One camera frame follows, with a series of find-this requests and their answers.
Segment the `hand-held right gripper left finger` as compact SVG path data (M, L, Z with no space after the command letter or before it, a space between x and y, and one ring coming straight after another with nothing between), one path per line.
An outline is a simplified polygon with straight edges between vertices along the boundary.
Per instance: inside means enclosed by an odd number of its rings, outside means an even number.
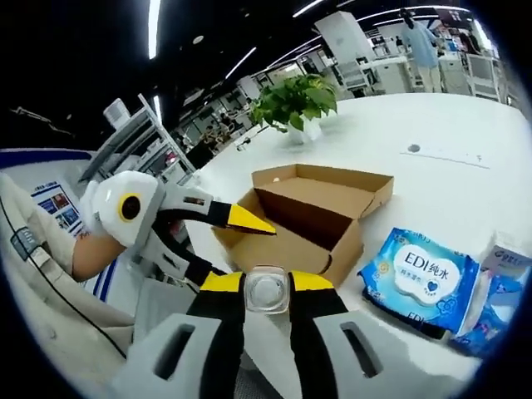
M114 398L231 398L244 350L243 273L210 273L187 313L131 347Z

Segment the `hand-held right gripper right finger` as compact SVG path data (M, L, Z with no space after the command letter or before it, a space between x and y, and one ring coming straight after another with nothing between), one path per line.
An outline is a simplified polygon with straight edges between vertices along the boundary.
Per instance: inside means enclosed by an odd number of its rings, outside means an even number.
M324 277L292 271L290 346L304 398L447 398L449 378L423 371L404 342L348 311Z

